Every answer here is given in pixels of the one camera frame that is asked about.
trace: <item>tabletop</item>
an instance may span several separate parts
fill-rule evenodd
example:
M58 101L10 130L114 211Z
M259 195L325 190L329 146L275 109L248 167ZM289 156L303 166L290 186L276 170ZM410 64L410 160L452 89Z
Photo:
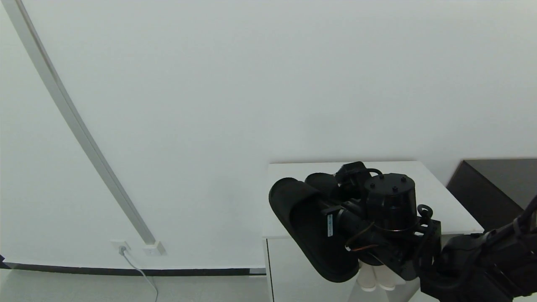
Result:
M263 238L290 237L269 204L269 191L276 181L284 177L304 181L308 175L315 172L333 174L344 164L346 162L269 164L266 191L262 200ZM367 168L379 169L385 174L400 173L412 178L416 183L416 204L425 204L433 209L433 219L442 222L442 234L483 232L483 227L421 162L364 162L364 165Z

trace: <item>white wall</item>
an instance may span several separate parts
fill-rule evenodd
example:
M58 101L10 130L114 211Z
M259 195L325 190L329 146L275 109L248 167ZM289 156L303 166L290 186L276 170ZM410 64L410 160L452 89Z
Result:
M447 183L462 158L537 156L534 1L24 3L166 246L148 267L262 266L269 162L418 159ZM20 52L2 46L1 253L120 267L107 241L142 242Z

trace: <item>wall outlet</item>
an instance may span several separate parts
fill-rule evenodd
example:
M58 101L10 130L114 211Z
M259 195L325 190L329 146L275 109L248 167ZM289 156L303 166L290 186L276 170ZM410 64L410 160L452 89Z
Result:
M143 251L147 256L164 256L166 255L166 250L160 241L155 242L152 246L145 246Z
M119 251L120 246L124 246L127 248L127 250L130 250L130 246L127 244L127 241L125 240L110 240L110 243L112 243L112 246L116 251Z

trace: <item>black baseboard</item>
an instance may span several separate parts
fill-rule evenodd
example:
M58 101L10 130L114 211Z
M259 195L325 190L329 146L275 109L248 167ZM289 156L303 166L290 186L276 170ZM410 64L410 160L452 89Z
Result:
M2 255L0 255L0 269L11 269L10 267L8 267L7 265L5 265L4 263L4 257Z
M134 269L106 269L106 268L74 268L54 267L48 265L5 263L10 269L32 270L45 272L61 272L64 274L82 275L111 275L111 276L139 276ZM250 269L186 269L186 270L143 270L147 276L178 277L178 276L262 276L265 274L251 274Z

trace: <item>white table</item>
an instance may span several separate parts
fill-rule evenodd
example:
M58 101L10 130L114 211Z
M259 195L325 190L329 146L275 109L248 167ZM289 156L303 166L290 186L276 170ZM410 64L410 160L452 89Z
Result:
M268 195L272 185L281 178L293 177L303 181L315 172L335 173L346 162L336 163L286 163L268 166L267 187L262 202L263 246L267 268L267 281L272 302L347 302L355 285L355 277L343 283L332 283L321 277L311 266L298 245L280 223L270 208ZM433 219L442 222L443 235L480 233L483 228L418 161L364 162L368 168L383 173L401 173L416 183L417 204L433 209ZM384 294L383 299L408 301L419 287L419 281L409 282L403 288ZM373 293L361 291L361 301L379 301L377 290Z

